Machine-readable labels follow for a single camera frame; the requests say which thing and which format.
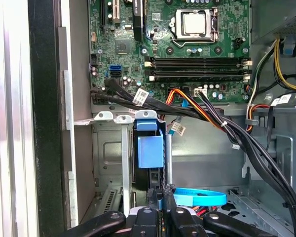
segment metal bracket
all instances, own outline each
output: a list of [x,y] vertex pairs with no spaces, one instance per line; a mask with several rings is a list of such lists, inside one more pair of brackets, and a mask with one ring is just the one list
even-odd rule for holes
[[293,237],[294,234],[279,222],[279,219],[259,207],[247,196],[236,195],[230,191],[230,200],[238,207],[240,207],[247,216],[255,220],[255,223],[261,230],[264,230],[272,235],[278,237]]

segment black cable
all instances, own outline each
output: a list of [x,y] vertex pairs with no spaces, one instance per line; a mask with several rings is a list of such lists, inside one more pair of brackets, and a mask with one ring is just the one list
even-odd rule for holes
[[268,110],[268,113],[267,113],[267,125],[266,125],[267,144],[266,144],[266,148],[265,148],[266,150],[268,150],[268,148],[270,146],[273,126],[274,126],[274,106],[271,106]]

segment cable bundle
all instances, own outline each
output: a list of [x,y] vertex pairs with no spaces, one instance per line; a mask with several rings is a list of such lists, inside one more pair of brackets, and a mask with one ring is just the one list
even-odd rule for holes
[[[104,95],[94,89],[91,91],[92,95],[96,98],[107,99],[108,101],[123,105],[130,109],[138,110],[139,107],[132,103],[134,96],[125,91],[114,79],[107,79],[106,86],[122,99]],[[180,94],[185,98],[192,107],[172,106],[171,103],[175,93]],[[225,132],[233,144],[239,145],[240,148],[247,153],[250,162],[262,179],[284,199],[284,206],[290,210],[296,236],[296,193],[286,180],[276,162],[272,159],[266,149],[243,128],[232,120],[220,116],[205,95],[199,93],[199,97],[203,100],[206,109],[203,109],[189,93],[184,93],[175,88],[169,93],[166,103],[148,97],[141,109],[152,109],[161,115],[188,116],[208,121],[216,128]]]

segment sata port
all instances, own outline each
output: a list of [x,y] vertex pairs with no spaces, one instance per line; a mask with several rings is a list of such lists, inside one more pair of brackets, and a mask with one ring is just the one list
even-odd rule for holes
[[121,65],[110,65],[110,71],[122,71]]
[[111,71],[110,76],[113,77],[113,78],[120,78],[122,76],[122,72]]

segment motherboard chip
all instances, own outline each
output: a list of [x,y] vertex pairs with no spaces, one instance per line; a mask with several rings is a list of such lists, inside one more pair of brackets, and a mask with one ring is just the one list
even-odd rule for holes
[[130,53],[130,40],[129,39],[116,39],[115,40],[115,53],[116,54]]
[[204,14],[185,14],[184,15],[184,34],[205,34],[206,23]]

